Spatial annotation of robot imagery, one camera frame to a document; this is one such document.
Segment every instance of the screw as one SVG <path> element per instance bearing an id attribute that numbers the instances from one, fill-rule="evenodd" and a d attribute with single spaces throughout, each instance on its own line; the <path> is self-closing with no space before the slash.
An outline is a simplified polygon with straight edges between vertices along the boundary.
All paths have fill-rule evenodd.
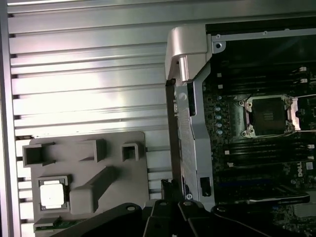
<path id="1" fill-rule="evenodd" d="M 190 201 L 185 201 L 183 204 L 184 204 L 185 206 L 191 206 L 191 205 L 192 205 L 192 202 L 190 202 Z"/>
<path id="2" fill-rule="evenodd" d="M 217 210 L 220 211 L 220 212 L 225 212 L 226 208 L 224 208 L 222 206 L 219 206 L 219 207 L 217 207 Z"/>
<path id="3" fill-rule="evenodd" d="M 135 208 L 134 206 L 129 206 L 129 207 L 127 207 L 127 210 L 128 210 L 128 211 L 135 211 L 135 209 L 136 209 L 136 208 Z"/>

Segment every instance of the dell logo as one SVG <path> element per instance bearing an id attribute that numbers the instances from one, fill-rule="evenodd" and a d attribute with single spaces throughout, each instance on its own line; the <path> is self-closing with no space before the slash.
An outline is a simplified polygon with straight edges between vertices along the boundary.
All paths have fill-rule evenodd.
<path id="1" fill-rule="evenodd" d="M 301 162 L 297 163 L 297 172 L 298 172 L 298 177 L 303 177 L 303 170 L 302 170 L 302 163 Z"/>

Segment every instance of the cpu socket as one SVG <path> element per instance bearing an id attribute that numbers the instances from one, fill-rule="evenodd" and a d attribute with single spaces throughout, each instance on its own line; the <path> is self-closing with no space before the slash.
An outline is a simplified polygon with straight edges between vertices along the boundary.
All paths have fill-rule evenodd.
<path id="1" fill-rule="evenodd" d="M 239 101 L 243 106 L 246 130 L 241 133 L 246 138 L 278 137 L 301 130 L 298 99 L 288 95 L 254 96 Z"/>

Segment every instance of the circuit board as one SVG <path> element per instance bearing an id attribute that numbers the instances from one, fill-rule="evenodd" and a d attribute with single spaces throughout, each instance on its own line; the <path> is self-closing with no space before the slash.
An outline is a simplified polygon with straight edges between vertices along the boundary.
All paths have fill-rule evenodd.
<path id="1" fill-rule="evenodd" d="M 52 226 L 44 226 L 44 227 L 36 227 L 36 232 L 37 231 L 49 231 L 49 230 L 59 230 L 59 229 L 66 229 L 71 226 L 74 226 L 84 220 L 74 220 L 74 221 L 62 221 L 59 220 L 54 225 Z"/>
<path id="2" fill-rule="evenodd" d="M 285 196 L 307 192 L 309 203 L 278 202 L 262 211 L 285 229 L 316 233 L 315 75 L 306 65 L 256 74 L 218 67 L 204 81 L 216 204 L 279 198 L 276 185 L 285 187 Z"/>

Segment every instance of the ribbed metal panel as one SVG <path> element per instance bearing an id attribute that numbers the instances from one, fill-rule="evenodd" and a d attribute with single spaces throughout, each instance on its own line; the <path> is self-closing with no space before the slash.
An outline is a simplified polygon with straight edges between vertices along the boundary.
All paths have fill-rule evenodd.
<path id="1" fill-rule="evenodd" d="M 32 137 L 142 130 L 151 198 L 160 198 L 159 180 L 172 178 L 168 32 L 183 23 L 313 14 L 312 2 L 8 0 L 17 157 Z M 20 218 L 27 224 L 15 236 L 33 236 L 30 175 L 19 160 Z"/>

